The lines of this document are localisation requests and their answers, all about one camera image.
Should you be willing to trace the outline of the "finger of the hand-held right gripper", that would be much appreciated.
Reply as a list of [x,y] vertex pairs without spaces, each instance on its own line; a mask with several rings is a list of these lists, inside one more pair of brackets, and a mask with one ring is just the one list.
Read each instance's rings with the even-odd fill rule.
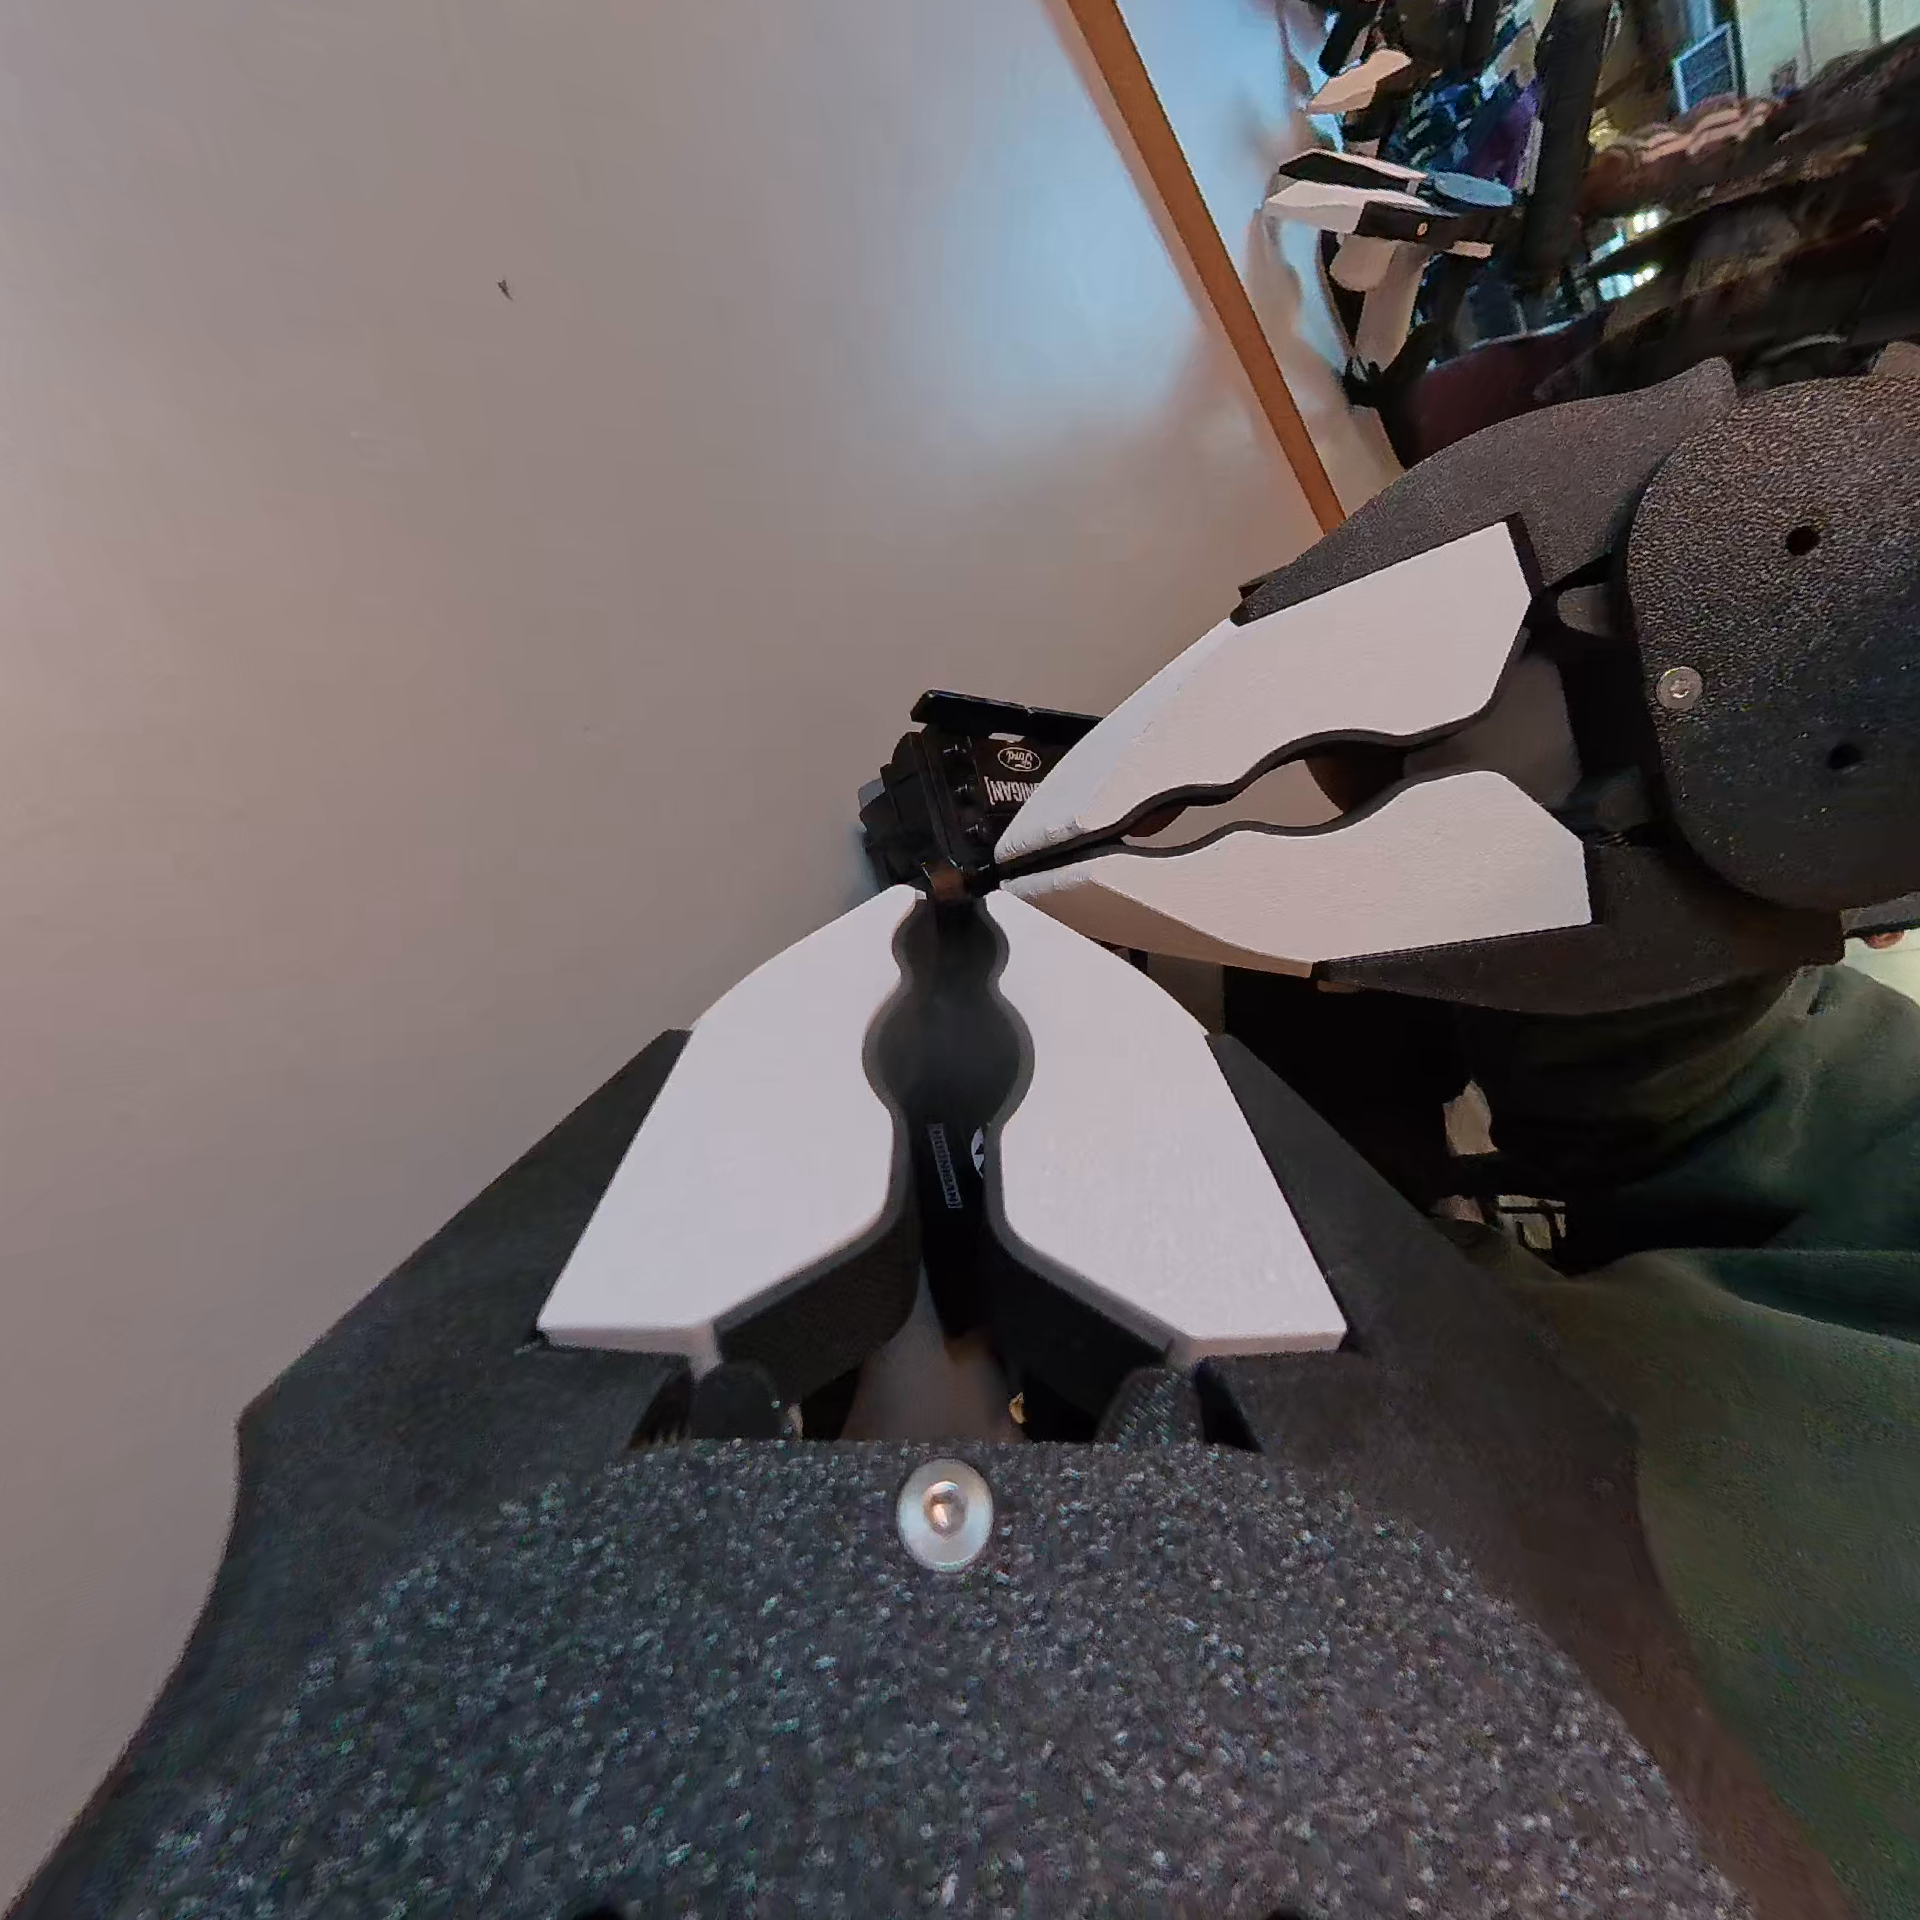
[[1419,748],[1497,700],[1531,584],[1507,520],[1248,624],[1221,621],[1095,724],[1022,804],[999,890],[1544,890],[1544,807],[1510,776],[1393,784],[1340,822],[1230,822],[1131,847],[1166,804],[1217,804],[1281,762]]
[[1006,879],[1109,947],[1288,972],[1592,924],[1584,846],[1497,772],[1393,788],[1324,830],[1236,824]]

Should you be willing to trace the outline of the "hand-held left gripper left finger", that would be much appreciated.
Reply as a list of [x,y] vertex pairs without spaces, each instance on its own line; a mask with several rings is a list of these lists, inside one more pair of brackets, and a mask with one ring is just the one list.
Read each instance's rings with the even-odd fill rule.
[[919,904],[878,894],[696,1016],[540,1310],[551,1346],[824,1388],[900,1330],[911,1172],[871,1048]]

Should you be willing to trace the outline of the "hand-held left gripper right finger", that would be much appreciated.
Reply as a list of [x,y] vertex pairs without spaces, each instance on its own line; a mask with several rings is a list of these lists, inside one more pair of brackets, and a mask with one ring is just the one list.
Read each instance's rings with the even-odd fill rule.
[[1336,1350],[1348,1324],[1206,1028],[1035,904],[984,915],[1022,1042],[987,1152],[1015,1256],[1175,1359]]

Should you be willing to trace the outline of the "partly built lego car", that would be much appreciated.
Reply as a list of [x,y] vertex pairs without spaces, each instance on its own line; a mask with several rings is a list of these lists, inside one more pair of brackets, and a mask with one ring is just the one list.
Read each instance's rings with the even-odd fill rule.
[[1000,939],[984,912],[997,846],[1089,728],[1079,712],[929,690],[860,794],[876,877],[919,895],[902,927],[905,1006],[880,1034],[880,1064],[908,1130],[926,1285],[947,1338],[984,1324],[987,1126],[1020,1071],[995,991]]

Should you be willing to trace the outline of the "idle black and white gripper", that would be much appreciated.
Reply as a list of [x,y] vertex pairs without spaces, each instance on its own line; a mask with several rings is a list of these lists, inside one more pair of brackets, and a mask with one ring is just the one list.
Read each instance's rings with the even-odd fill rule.
[[1523,204],[1497,180],[1312,149],[1280,162],[1264,214],[1316,234],[1348,344],[1343,391],[1382,414],[1431,367],[1471,276],[1517,236]]
[[1304,112],[1310,116],[1347,116],[1365,112],[1376,99],[1397,99],[1417,79],[1417,64],[1397,45],[1380,44],[1366,56],[1348,64],[1335,72],[1324,87],[1310,96]]

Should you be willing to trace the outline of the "person's green top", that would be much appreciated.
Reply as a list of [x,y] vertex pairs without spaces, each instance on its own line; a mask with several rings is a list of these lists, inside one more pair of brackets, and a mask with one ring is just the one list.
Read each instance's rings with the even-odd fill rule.
[[1918,1909],[1918,1012],[1854,967],[1457,1019],[1531,1254],[1471,1256],[1639,1439],[1718,1716],[1859,1915]]

